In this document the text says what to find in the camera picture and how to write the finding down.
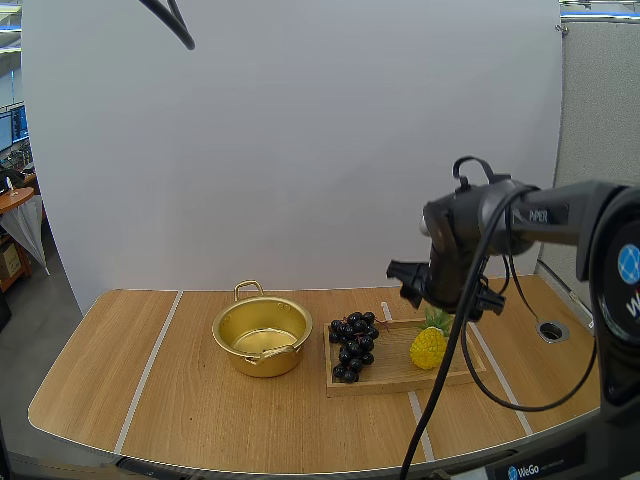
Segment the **computer monitor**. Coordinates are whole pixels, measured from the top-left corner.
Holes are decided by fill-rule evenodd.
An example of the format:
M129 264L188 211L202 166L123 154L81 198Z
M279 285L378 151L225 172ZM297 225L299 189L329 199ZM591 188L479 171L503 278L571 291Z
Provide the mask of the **computer monitor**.
M24 105L20 108L16 108L11 111L13 132L13 143L24 140L29 136L29 130L27 129L27 114Z
M9 148L13 144L11 112L0 114L0 150Z

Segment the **wego logo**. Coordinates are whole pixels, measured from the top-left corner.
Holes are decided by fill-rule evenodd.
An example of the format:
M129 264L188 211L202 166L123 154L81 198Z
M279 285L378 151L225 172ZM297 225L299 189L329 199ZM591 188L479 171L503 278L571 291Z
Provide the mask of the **wego logo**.
M516 467L509 467L507 473L509 474L509 480L518 480L519 478L540 473L540 468L537 465L529 465L528 467L520 467L518 469L516 469Z
M618 254L618 273L622 281L628 285L635 285L640 281L640 249L629 243L622 247ZM627 310L633 318L640 319L640 293L636 290L635 296L627 302Z

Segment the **cardboard box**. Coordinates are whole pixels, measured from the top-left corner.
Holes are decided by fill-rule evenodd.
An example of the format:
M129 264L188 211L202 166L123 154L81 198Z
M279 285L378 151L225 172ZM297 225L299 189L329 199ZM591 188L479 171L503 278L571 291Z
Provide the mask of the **cardboard box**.
M18 251L13 243L0 246L0 279L13 277L21 266Z

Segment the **pineapple leaves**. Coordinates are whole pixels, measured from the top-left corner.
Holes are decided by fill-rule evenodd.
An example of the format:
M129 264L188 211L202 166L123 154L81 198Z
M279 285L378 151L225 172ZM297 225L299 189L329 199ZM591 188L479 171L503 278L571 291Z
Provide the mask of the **pineapple leaves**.
M452 315L429 305L424 309L424 316L426 321L423 330L428 327L436 327L442 330L445 337L449 336L451 320L453 318Z

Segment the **gray partition wall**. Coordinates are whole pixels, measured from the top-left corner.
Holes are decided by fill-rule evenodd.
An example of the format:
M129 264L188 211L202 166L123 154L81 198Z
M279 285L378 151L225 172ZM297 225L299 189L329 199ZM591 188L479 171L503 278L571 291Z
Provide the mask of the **gray partition wall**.
M589 179L640 184L640 22L613 20L563 23L556 186ZM588 284L575 277L575 248L544 245L540 259L591 304Z

